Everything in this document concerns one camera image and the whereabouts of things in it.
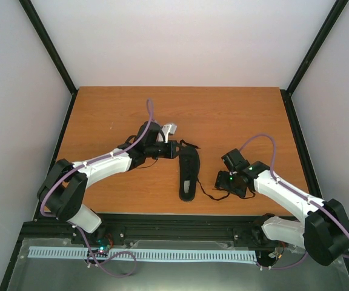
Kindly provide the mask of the black canvas sneaker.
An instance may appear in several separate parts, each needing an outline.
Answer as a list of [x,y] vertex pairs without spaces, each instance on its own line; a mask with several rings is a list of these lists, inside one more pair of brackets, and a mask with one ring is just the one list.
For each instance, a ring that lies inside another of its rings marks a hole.
[[195,198],[196,185],[200,170],[198,151],[192,146],[185,146],[179,151],[180,187],[179,197],[190,202]]

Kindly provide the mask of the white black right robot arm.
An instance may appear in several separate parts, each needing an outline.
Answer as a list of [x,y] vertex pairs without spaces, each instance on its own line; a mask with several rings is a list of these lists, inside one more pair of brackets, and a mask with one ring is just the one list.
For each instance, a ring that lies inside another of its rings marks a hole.
[[238,149],[222,156],[225,171],[218,172],[215,186],[241,199],[247,192],[270,198],[294,220],[265,214],[253,224],[254,242],[264,246],[271,241],[304,249],[322,266],[329,266],[349,249],[349,218],[343,205],[331,199],[312,196],[275,174],[261,161],[249,163]]

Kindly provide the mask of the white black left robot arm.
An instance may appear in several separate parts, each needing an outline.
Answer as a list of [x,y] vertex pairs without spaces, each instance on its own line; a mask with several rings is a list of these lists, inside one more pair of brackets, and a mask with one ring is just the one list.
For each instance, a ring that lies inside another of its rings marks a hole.
[[102,220],[83,204],[87,188],[109,176],[131,171],[145,163],[148,158],[168,158],[176,156],[177,142],[170,140],[177,125],[159,125],[145,122],[134,137],[109,153],[85,161],[68,162],[60,159],[51,168],[38,191],[41,209],[48,208],[50,214],[62,222],[68,222],[85,231],[85,236],[93,244],[102,243],[107,229]]

